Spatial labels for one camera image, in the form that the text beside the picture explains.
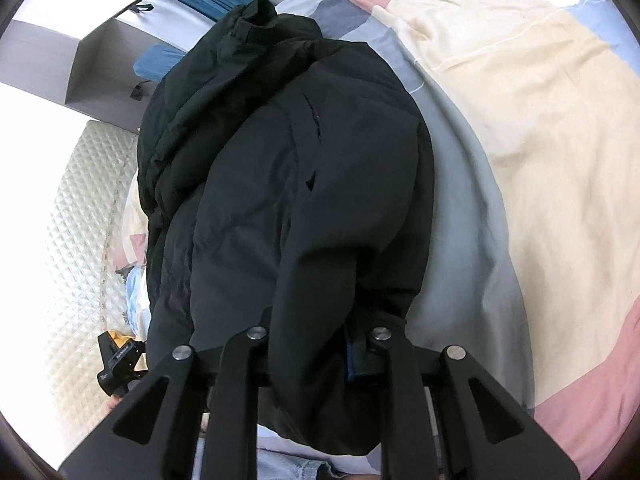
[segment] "silver bolt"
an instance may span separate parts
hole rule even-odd
[[[191,355],[191,347],[188,345],[180,345],[174,348],[174,351],[171,352],[171,355],[174,357],[176,361],[184,361],[187,357]]]
[[[391,339],[391,330],[386,326],[377,326],[371,331],[371,335],[376,341],[386,341]]]
[[[260,341],[264,336],[267,335],[267,329],[263,326],[252,326],[249,330],[246,331],[246,336],[249,339],[253,339],[254,341]]]
[[[465,358],[466,350],[462,346],[451,345],[447,348],[447,355],[456,361],[460,361]]]

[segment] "black jacket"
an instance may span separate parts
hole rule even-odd
[[[273,306],[261,423],[325,452],[373,448],[376,399],[346,382],[342,326],[355,304],[406,314],[433,209],[429,134],[389,66],[266,0],[236,7],[158,85],[138,163],[149,365]]]

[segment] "bed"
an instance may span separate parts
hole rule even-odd
[[[285,0],[278,11],[369,43],[425,117],[436,201],[409,337],[467,348],[589,478],[640,406],[640,47],[615,5]],[[60,460],[104,415],[95,336],[128,330],[108,254],[135,149],[133,134],[89,122],[47,229]]]

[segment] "triangular cutout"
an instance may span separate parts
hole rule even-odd
[[[168,386],[169,379],[160,377],[158,382],[116,423],[113,433],[139,444],[148,444]]]
[[[499,444],[524,431],[519,421],[492,396],[478,379],[469,379],[469,387],[474,396],[484,433],[491,444]]]

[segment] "quilted white fabric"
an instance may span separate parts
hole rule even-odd
[[[104,416],[96,381],[102,361],[96,338],[130,333],[124,282],[109,261],[129,184],[137,137],[89,121],[58,188],[46,233],[47,269],[54,282],[46,311],[46,381],[54,398],[66,454]]]

